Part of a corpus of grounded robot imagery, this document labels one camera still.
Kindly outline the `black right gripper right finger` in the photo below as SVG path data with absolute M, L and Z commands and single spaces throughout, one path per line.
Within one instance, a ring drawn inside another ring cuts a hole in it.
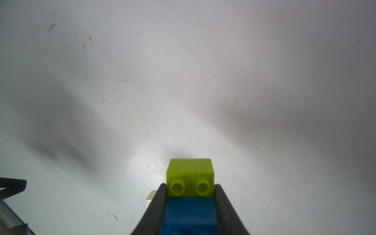
M 214 197 L 221 235 L 250 235 L 219 184 L 215 184 Z

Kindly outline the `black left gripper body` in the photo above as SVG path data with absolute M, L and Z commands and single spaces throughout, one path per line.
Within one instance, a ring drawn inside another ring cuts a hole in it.
M 27 235 L 27 224 L 4 202 L 25 189 L 26 180 L 1 177 L 1 235 Z

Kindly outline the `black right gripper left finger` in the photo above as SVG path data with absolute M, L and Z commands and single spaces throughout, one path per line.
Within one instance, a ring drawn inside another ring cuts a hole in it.
M 131 235 L 160 235 L 166 203 L 166 184 L 162 183 Z

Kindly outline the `white square lego brick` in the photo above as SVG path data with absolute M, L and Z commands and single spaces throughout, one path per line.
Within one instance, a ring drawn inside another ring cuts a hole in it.
M 150 194 L 146 198 L 146 209 L 150 206 L 154 196 L 156 195 L 157 191 L 151 191 Z

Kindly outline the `dark blue square lego brick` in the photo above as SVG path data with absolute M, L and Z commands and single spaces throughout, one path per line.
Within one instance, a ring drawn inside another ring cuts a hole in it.
M 169 197 L 161 235 L 219 235 L 220 226 L 213 197 Z

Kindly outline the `green square lego brick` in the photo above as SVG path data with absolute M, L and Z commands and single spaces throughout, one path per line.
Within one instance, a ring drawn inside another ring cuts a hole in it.
M 214 197 L 211 159 L 171 159 L 166 188 L 168 197 Z

